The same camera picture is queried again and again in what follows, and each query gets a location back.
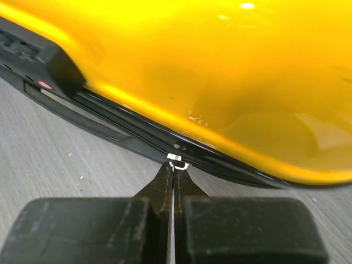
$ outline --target white clip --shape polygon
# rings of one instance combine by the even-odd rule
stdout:
[[[177,156],[177,155],[172,154],[172,153],[169,153],[169,154],[167,155],[167,158],[168,158],[169,160],[174,160],[174,161],[181,161],[181,160],[182,160],[182,157],[181,157],[181,156]],[[179,169],[180,171],[185,171],[186,169],[188,169],[188,166],[189,166],[188,163],[185,163],[185,166],[184,166],[183,168],[181,168],[181,167],[175,166],[172,161],[170,161],[169,164],[170,164],[170,166],[173,167],[174,169]]]

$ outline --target gray wooden table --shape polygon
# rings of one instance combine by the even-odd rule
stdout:
[[[132,196],[160,165],[61,120],[0,79],[0,246],[18,213],[38,197]],[[331,263],[352,263],[352,187],[269,191],[191,168],[213,196],[289,196],[313,212]]]

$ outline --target gray surface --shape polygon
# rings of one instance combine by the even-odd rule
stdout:
[[[0,79],[0,246],[23,206],[37,197],[131,196],[159,164],[61,120]],[[232,184],[191,168],[216,196],[290,196],[310,208],[332,257],[352,263],[352,188],[269,191]]]

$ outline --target yellow plastic surface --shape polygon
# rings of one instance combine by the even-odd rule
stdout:
[[[89,89],[282,179],[352,180],[351,0],[0,0]]]

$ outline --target wooden floor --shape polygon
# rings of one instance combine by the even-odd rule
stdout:
[[[0,246],[23,206],[38,197],[132,196],[160,165],[61,120],[0,79]],[[269,191],[191,168],[213,196],[289,196],[313,212],[332,257],[352,263],[352,187]]]

